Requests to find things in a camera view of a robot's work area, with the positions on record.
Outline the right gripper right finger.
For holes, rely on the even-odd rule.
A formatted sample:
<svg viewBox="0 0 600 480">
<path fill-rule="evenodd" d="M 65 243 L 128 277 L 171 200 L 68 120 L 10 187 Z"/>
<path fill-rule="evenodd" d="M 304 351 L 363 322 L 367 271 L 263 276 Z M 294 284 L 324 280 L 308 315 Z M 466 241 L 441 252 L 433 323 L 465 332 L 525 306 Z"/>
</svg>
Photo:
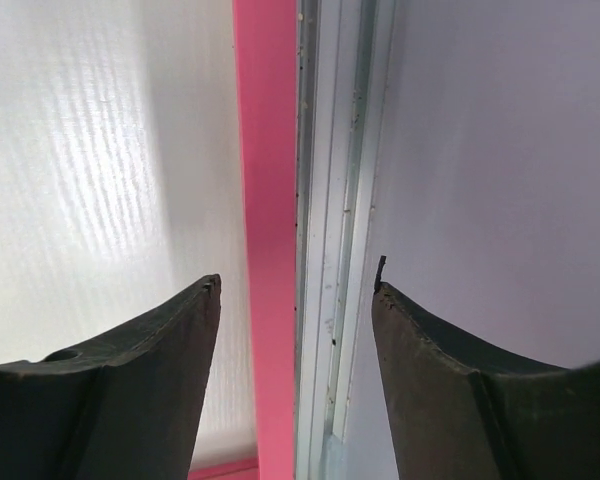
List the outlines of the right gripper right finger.
<svg viewBox="0 0 600 480">
<path fill-rule="evenodd" d="M 403 479 L 600 479 L 600 361 L 532 360 L 376 279 L 372 326 Z"/>
</svg>

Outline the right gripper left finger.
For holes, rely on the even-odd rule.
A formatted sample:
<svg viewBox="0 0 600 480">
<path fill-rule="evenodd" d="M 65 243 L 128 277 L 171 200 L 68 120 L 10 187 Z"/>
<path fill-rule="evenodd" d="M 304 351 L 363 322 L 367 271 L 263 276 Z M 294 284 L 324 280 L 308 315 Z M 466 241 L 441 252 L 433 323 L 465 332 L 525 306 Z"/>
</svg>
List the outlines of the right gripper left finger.
<svg viewBox="0 0 600 480">
<path fill-rule="evenodd" d="M 184 479 L 221 278 L 39 362 L 0 364 L 0 479 Z"/>
</svg>

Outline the pink picture frame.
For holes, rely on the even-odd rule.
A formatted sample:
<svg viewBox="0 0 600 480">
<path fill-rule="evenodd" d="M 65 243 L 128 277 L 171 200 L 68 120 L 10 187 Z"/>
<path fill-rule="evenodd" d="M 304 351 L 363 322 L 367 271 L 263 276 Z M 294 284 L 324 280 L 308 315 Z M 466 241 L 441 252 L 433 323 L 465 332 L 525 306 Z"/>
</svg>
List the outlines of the pink picture frame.
<svg viewBox="0 0 600 480">
<path fill-rule="evenodd" d="M 294 476 L 297 4 L 233 4 L 257 455 L 192 479 Z"/>
</svg>

